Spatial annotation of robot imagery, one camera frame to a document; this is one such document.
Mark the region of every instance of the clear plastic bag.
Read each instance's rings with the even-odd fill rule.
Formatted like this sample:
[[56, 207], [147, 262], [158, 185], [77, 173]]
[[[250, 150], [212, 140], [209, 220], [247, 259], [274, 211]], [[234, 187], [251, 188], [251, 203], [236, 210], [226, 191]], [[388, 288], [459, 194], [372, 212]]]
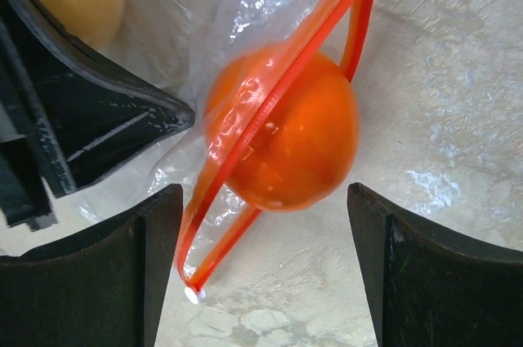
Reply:
[[[142, 163], [142, 170], [133, 174], [132, 186], [136, 195], [131, 196], [133, 201], [139, 202], [169, 183], [182, 183], [186, 211], [175, 263], [182, 279], [193, 291], [201, 292], [219, 261], [261, 212], [224, 185], [235, 161], [334, 25], [355, 4], [357, 11], [351, 13], [351, 26], [355, 27], [351, 27], [349, 32], [341, 64], [343, 73], [351, 80], [360, 58], [372, 1], [152, 0], [150, 5], [156, 3], [158, 8], [151, 8], [152, 12], [132, 11], [131, 17], [127, 18], [122, 35], [127, 35], [128, 41], [135, 44], [139, 42], [138, 45], [142, 46], [140, 55], [150, 58], [150, 68], [155, 76], [168, 79], [175, 74], [178, 79], [185, 79], [177, 93], [182, 99], [192, 102], [200, 119], [200, 123], [180, 141], [166, 140], [139, 157], [148, 163]], [[144, 2], [147, 0], [136, 0], [136, 9], [143, 11]], [[169, 16], [180, 16], [175, 22], [180, 25], [180, 30], [173, 31], [176, 36], [182, 36], [179, 40], [173, 37], [174, 34], [160, 35], [159, 30], [164, 27], [158, 30], [153, 26], [162, 11], [166, 11], [166, 18], [161, 21], [166, 21]], [[175, 40], [180, 46], [171, 44]], [[131, 47], [120, 43], [118, 46], [117, 42], [115, 46], [116, 50], [136, 50], [136, 45]], [[252, 57], [255, 56], [250, 55], [256, 55], [260, 48], [268, 49], [269, 53], [262, 60], [254, 60]], [[187, 76], [180, 74], [166, 60], [175, 51], [188, 54], [183, 59], [189, 62]], [[210, 86], [228, 65], [234, 65], [239, 59], [239, 75], [233, 79], [229, 95], [215, 109], [206, 112]], [[132, 70], [136, 57], [129, 59], [127, 65], [125, 60], [123, 57], [120, 63]], [[145, 69], [135, 69], [135, 72], [151, 80]], [[209, 131], [218, 135], [210, 139]], [[150, 166], [151, 161], [158, 160]], [[151, 167], [148, 174], [144, 174], [146, 168], [143, 166]], [[118, 184], [114, 185], [116, 180], [128, 182], [129, 175], [122, 173], [119, 178], [116, 175], [110, 180], [111, 186], [118, 187]], [[113, 206], [131, 206], [119, 202], [114, 190], [112, 193], [96, 187], [90, 190], [89, 199], [96, 198], [101, 207], [104, 202], [111, 202]], [[128, 188], [126, 192], [124, 197], [129, 198]], [[88, 219], [100, 219], [100, 207], [93, 206], [86, 197], [80, 196], [77, 208]], [[113, 212], [122, 211], [112, 208]]]

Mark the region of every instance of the table surface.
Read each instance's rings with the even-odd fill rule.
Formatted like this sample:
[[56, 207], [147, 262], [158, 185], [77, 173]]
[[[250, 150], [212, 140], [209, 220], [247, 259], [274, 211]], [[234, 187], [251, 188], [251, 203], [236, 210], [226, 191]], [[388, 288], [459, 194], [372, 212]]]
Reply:
[[[360, 149], [346, 183], [307, 211], [264, 214], [192, 305], [173, 273], [158, 346], [371, 346], [346, 187], [361, 181], [427, 218], [523, 250], [523, 0], [376, 0], [353, 87]], [[339, 57], [344, 20], [324, 45]], [[37, 233], [0, 226], [21, 254], [139, 200], [166, 140], [102, 184], [56, 202]]]

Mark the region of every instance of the wrinkled plastic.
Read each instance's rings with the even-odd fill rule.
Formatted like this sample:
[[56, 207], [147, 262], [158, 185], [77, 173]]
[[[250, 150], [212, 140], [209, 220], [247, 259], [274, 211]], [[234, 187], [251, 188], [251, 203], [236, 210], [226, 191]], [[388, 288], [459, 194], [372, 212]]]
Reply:
[[[136, 0], [136, 4], [131, 2], [129, 7], [138, 8], [140, 1]], [[124, 21], [123, 36], [114, 44], [112, 56], [118, 56], [118, 49], [137, 51], [132, 48], [133, 43], [134, 46], [142, 45], [144, 48], [140, 54], [148, 56], [150, 62], [142, 69], [135, 69], [135, 72], [150, 81], [151, 77], [146, 73], [148, 70], [163, 79], [175, 78], [182, 84], [181, 88], [177, 89], [178, 95], [193, 103], [200, 119], [203, 118], [203, 106], [209, 87], [230, 62], [268, 43], [279, 44], [269, 61], [258, 63], [254, 68], [250, 66], [250, 69], [248, 71], [246, 69], [246, 72], [240, 76], [237, 87], [243, 87], [244, 89], [240, 89], [243, 91], [231, 92], [230, 97], [224, 100], [216, 111], [211, 112], [183, 139], [175, 143], [174, 147], [150, 170], [148, 194], [156, 192], [169, 183], [181, 182], [184, 186], [186, 214], [196, 213], [203, 204], [203, 213], [206, 216], [201, 226], [191, 217], [184, 218], [182, 225], [181, 238], [184, 240], [181, 246], [189, 242], [190, 249], [186, 261], [181, 259], [183, 269], [178, 268], [185, 275], [182, 275], [183, 278], [190, 278], [197, 272], [200, 263], [209, 259], [207, 256], [209, 251], [222, 251], [223, 254], [224, 248], [220, 248], [223, 240], [220, 238], [224, 234], [232, 234], [235, 239], [238, 239], [259, 214], [259, 211], [246, 204], [226, 185], [222, 185], [223, 180], [216, 177], [227, 176], [226, 170], [231, 169], [231, 166], [224, 167], [225, 162], [234, 159], [231, 159], [231, 155], [236, 154], [237, 158], [241, 151], [241, 144], [245, 146], [253, 138], [255, 128], [263, 121], [263, 112], [259, 114], [260, 110], [268, 113], [274, 108], [293, 77], [297, 76], [314, 51], [320, 47], [329, 32], [327, 30], [325, 33], [325, 28], [321, 26], [328, 20], [333, 23], [334, 20], [341, 19], [348, 7], [336, 13], [335, 10], [340, 7], [338, 4], [343, 0], [168, 1], [152, 0], [149, 3], [151, 10], [154, 11], [155, 3], [157, 8], [156, 13], [150, 14], [150, 19], [158, 21], [161, 11], [167, 11], [163, 5], [168, 3], [167, 19], [177, 20], [173, 24], [180, 26], [176, 32], [172, 31], [176, 33], [176, 37], [169, 33], [159, 36], [157, 29], [145, 26], [149, 23], [146, 21], [148, 14], [140, 12], [138, 15], [138, 12], [131, 10], [131, 15], [127, 15]], [[151, 53], [152, 48], [151, 51], [148, 50], [148, 44], [158, 45], [154, 53]], [[182, 55], [188, 52], [189, 56], [182, 58], [189, 62], [188, 73], [182, 73], [180, 69], [175, 68], [172, 61], [167, 62], [166, 56], [160, 52], [169, 52], [171, 56], [175, 52]], [[129, 59], [126, 59], [121, 51], [119, 56], [120, 63], [125, 65], [126, 60]], [[263, 88], [257, 87], [259, 82], [263, 82]], [[230, 113], [226, 119], [230, 120], [229, 131], [233, 134], [234, 141], [224, 143], [218, 138], [205, 144], [203, 134], [206, 128], [216, 120], [217, 111], [223, 109], [230, 109], [227, 110]], [[160, 149], [165, 150], [166, 147], [166, 145], [159, 145], [154, 152], [161, 153]], [[137, 177], [137, 182], [143, 182], [143, 178]], [[195, 187], [197, 179], [202, 184]], [[137, 202], [144, 196], [141, 189], [143, 185], [139, 189], [136, 187], [134, 189]], [[78, 209], [88, 219], [100, 219], [96, 207], [91, 204], [87, 205], [81, 200]], [[189, 230], [192, 231], [194, 240], [184, 237]], [[183, 250], [183, 248], [178, 250], [179, 258], [183, 257]]]

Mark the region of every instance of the white tip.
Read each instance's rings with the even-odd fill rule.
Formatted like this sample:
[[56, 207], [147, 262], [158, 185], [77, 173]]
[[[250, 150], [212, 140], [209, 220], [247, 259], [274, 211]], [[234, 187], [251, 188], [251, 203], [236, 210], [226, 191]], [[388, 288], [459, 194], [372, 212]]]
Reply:
[[190, 301], [191, 304], [197, 305], [199, 304], [200, 300], [205, 298], [205, 291], [202, 290], [201, 292], [196, 292], [190, 287], [186, 287], [184, 290], [186, 293], [187, 299]]

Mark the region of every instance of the black plastic part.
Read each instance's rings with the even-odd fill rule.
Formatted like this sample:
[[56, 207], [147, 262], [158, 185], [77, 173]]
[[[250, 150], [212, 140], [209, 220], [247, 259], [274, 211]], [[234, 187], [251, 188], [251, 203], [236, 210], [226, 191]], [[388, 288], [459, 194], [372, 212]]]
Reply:
[[0, 256], [1, 347], [153, 347], [182, 191], [20, 257]]
[[362, 184], [347, 206], [380, 346], [522, 346], [523, 252], [401, 208]]
[[9, 225], [194, 123], [188, 105], [67, 34], [37, 0], [0, 0], [0, 207]]

